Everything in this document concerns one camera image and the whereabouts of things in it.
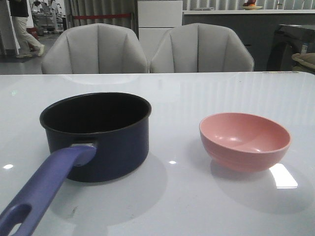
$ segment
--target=white pants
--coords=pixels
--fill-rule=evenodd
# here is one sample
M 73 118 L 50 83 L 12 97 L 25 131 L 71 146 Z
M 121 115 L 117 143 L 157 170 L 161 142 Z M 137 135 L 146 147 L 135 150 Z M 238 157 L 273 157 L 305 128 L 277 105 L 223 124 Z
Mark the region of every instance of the white pants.
M 32 44 L 39 50 L 41 43 L 37 41 L 31 34 L 26 31 L 27 17 L 12 16 L 12 22 L 15 29 L 15 34 L 20 44 L 20 54 L 29 54 L 30 48 L 28 43 Z

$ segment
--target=chair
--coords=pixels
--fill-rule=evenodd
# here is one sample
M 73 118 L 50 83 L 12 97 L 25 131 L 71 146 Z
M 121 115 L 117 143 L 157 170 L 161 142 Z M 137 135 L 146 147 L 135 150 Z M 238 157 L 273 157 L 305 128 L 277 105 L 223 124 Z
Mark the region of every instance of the chair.
M 254 61 L 237 34 L 194 23 L 168 30 L 150 63 L 152 73 L 253 71 Z
M 102 23 L 67 29 L 42 62 L 43 74 L 148 72 L 148 61 L 135 33 Z

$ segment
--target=pot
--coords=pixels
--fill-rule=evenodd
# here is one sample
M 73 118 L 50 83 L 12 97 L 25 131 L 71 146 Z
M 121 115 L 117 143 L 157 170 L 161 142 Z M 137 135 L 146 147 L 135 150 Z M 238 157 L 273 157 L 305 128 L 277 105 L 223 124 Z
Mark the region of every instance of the pot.
M 40 115 L 51 155 L 0 215 L 0 235 L 30 236 L 64 179 L 102 182 L 139 167 L 149 152 L 145 99 L 120 92 L 66 98 Z

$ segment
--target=cabinet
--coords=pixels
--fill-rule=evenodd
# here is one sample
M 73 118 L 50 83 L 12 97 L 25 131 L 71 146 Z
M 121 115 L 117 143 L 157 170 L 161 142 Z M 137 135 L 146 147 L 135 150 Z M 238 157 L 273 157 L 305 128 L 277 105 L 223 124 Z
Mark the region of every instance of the cabinet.
M 164 33 L 182 25 L 183 1 L 138 1 L 139 41 L 150 61 Z

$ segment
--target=glossy table surface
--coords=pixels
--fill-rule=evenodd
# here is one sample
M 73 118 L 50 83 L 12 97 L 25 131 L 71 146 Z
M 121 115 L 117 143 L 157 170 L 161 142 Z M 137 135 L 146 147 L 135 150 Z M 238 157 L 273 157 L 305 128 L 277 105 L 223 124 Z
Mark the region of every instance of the glossy table surface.
M 151 103 L 149 155 L 117 180 L 67 179 L 34 236 L 315 235 L 315 77 L 302 72 L 0 75 L 0 211 L 49 155 L 41 111 L 100 91 Z M 282 124 L 288 152 L 259 173 L 219 166 L 198 126 L 220 112 Z

